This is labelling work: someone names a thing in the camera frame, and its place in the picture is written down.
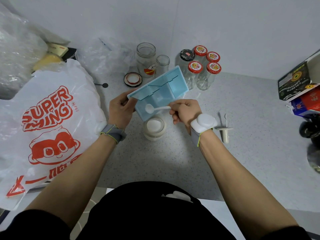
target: person's left hand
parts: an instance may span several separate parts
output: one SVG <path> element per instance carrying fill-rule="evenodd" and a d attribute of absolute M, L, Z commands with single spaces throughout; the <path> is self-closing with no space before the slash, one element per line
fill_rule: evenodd
<path fill-rule="evenodd" d="M 116 125 L 123 130 L 127 127 L 132 118 L 134 106 L 138 101 L 138 99 L 133 97 L 128 100 L 127 95 L 135 90 L 136 89 L 131 89 L 121 93 L 118 97 L 110 101 L 108 124 Z"/>

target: large glass jar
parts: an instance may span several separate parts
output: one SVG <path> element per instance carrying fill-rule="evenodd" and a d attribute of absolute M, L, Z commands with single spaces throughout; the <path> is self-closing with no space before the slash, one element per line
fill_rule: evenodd
<path fill-rule="evenodd" d="M 169 70 L 170 58 L 165 55 L 157 57 L 155 64 L 155 77 L 161 76 Z"/>
<path fill-rule="evenodd" d="M 194 49 L 193 52 L 195 54 L 195 58 L 194 60 L 199 61 L 200 63 L 203 63 L 208 50 L 206 47 L 204 47 L 203 45 L 197 45 Z"/>
<path fill-rule="evenodd" d="M 221 66 L 218 63 L 210 62 L 207 64 L 204 72 L 201 72 L 196 82 L 198 89 L 204 91 L 207 90 L 214 82 L 214 78 L 221 72 Z"/>
<path fill-rule="evenodd" d="M 219 62 L 219 60 L 220 60 L 220 55 L 217 52 L 209 51 L 202 61 L 202 65 L 204 69 L 202 70 L 201 73 L 204 73 L 206 71 L 206 67 L 210 62 L 217 63 Z"/>
<path fill-rule="evenodd" d="M 137 46 L 137 67 L 143 78 L 153 78 L 156 68 L 156 48 L 150 43 Z"/>
<path fill-rule="evenodd" d="M 183 49 L 180 51 L 180 60 L 179 60 L 179 67 L 182 71 L 183 76 L 185 76 L 186 72 L 188 71 L 188 65 L 190 61 L 193 61 L 195 58 L 195 54 L 190 49 Z"/>
<path fill-rule="evenodd" d="M 184 76 L 184 79 L 186 80 L 186 84 L 188 86 L 188 89 L 191 90 L 194 88 L 196 84 L 196 80 L 198 78 L 198 75 L 200 72 L 202 72 L 202 64 L 198 61 L 191 61 L 188 64 L 188 71 L 186 72 L 186 75 Z"/>

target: black shirt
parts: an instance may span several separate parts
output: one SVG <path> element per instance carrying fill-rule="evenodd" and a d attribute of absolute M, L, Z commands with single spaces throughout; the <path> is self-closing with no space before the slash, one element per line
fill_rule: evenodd
<path fill-rule="evenodd" d="M 179 191 L 192 202 L 163 197 Z M 19 213 L 0 239 L 69 239 L 71 229 L 57 216 L 42 210 Z M 198 199 L 177 186 L 163 182 L 134 182 L 106 194 L 90 211 L 77 240 L 124 236 L 138 238 L 235 239 Z M 310 239 L 298 226 L 287 227 L 262 239 Z"/>

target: blue tray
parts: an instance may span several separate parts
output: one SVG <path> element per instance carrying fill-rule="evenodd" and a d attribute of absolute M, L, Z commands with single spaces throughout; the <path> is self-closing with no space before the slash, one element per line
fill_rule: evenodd
<path fill-rule="evenodd" d="M 159 112 L 156 110 L 152 114 L 147 113 L 146 104 L 151 104 L 154 108 L 167 106 L 188 91 L 186 81 L 180 67 L 177 65 L 172 70 L 130 93 L 128 98 L 134 97 L 138 99 L 135 109 L 140 118 L 146 121 Z"/>

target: cartoon eye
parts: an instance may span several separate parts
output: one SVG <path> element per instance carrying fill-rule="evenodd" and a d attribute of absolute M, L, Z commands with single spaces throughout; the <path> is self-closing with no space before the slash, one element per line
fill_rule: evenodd
<path fill-rule="evenodd" d="M 52 157 L 54 155 L 54 150 L 51 147 L 43 148 L 43 154 L 45 157 Z"/>
<path fill-rule="evenodd" d="M 68 150 L 68 147 L 64 143 L 64 141 L 59 141 L 58 142 L 58 148 L 60 149 L 61 152 L 66 152 Z"/>

